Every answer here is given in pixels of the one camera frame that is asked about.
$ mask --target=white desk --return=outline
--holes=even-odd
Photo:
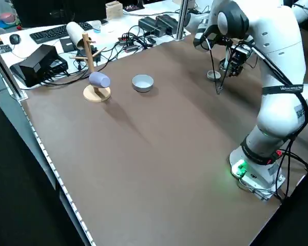
[[[174,12],[177,9],[179,9],[180,6],[172,2],[172,0],[166,0],[162,2],[157,2],[153,4],[145,5],[145,9],[133,11],[132,14],[155,14],[155,13],[162,13],[166,11]],[[179,15],[178,14],[171,14],[172,17],[178,20]],[[143,17],[141,16],[131,16],[131,15],[123,15],[123,17],[118,19],[112,19],[109,20],[109,22],[102,26],[101,33],[94,33],[93,30],[87,31],[89,36],[92,38],[92,40],[96,41],[94,44],[95,47],[98,48],[98,50],[103,49],[106,47],[107,50],[111,49],[113,45],[118,41],[118,37],[121,37],[123,33],[126,33],[129,31],[130,27],[134,25],[138,25],[138,20]],[[2,54],[2,58],[7,64],[8,67],[10,67],[13,64],[19,63],[23,60],[23,58],[28,57],[30,54],[32,54],[40,45],[36,44],[34,40],[31,39],[30,34],[35,32],[40,32],[43,30],[51,29],[56,26],[49,26],[49,27],[38,27],[38,28],[30,28],[22,31],[14,32],[18,34],[21,37],[21,42],[18,45],[15,45],[15,48],[13,49],[13,53],[8,52]],[[134,27],[131,30],[132,33],[137,34],[138,33],[138,27]],[[5,45],[10,44],[9,42],[9,36],[14,33],[7,33],[1,35],[1,39]],[[170,42],[174,40],[172,37],[165,35],[163,37],[155,37],[152,36],[156,40],[156,45],[160,45],[165,42]],[[77,68],[73,65],[74,59],[70,59],[70,56],[73,56],[70,53],[64,53],[61,42],[59,39],[55,39],[49,42],[46,42],[44,44],[47,45],[53,45],[56,47],[57,53],[64,58],[68,62],[68,72],[76,72]],[[110,56],[111,52],[103,53],[103,55],[108,58]],[[112,57],[116,55],[116,50],[113,51]],[[124,56],[132,55],[131,53],[125,53],[124,51],[121,52],[118,56],[118,58],[122,58]],[[101,61],[98,63],[98,65],[106,63],[107,60],[102,57]],[[27,89],[27,87],[20,82],[17,78],[16,81],[18,82],[21,89]]]

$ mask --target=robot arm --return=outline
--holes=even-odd
[[[259,65],[263,95],[257,125],[232,151],[229,162],[232,174],[246,185],[271,191],[261,192],[260,196],[268,199],[275,191],[275,184],[280,187],[285,180],[278,175],[276,153],[307,120],[308,85],[303,85],[305,60],[297,19],[292,9],[281,6],[280,1],[271,0],[268,4],[262,0],[214,0],[205,30],[202,24],[194,40],[199,50],[208,48],[206,38],[212,48],[219,44],[219,36],[244,38],[247,34],[254,38],[256,47],[262,52]],[[284,93],[290,86],[284,86],[278,79],[277,70],[267,65],[267,59],[288,78],[290,85],[300,89],[300,96],[300,92]],[[271,88],[279,90],[269,92]],[[247,170],[241,175],[237,168],[244,163]]]

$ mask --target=brown table surface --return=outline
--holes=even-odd
[[[213,53],[217,67],[224,48]],[[238,188],[227,161],[256,123],[259,69],[220,95],[209,69],[188,37],[110,63],[106,103],[84,99],[87,80],[28,92],[23,107],[97,245],[247,245],[277,209]],[[149,93],[132,88],[137,74],[154,78]],[[308,161],[308,126],[293,150]],[[305,172],[291,171],[292,190]]]

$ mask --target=black box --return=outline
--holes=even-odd
[[[166,27],[158,27],[156,20],[151,17],[140,19],[138,25],[146,32],[153,32],[156,37],[162,37],[166,32]]]
[[[156,25],[157,27],[165,27],[166,34],[172,35],[177,32],[178,21],[171,16],[164,14],[156,17]]]
[[[50,65],[58,59],[55,46],[41,45],[29,57],[20,63],[21,71],[25,77],[25,85],[32,87],[44,80]]]

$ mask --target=small cup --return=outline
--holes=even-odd
[[[100,20],[94,20],[92,22],[92,28],[95,33],[100,33],[102,27],[102,22]]]
[[[212,70],[208,71],[207,78],[215,81],[215,74],[216,74],[216,80],[219,80],[221,78],[221,74],[218,71],[213,72]]]

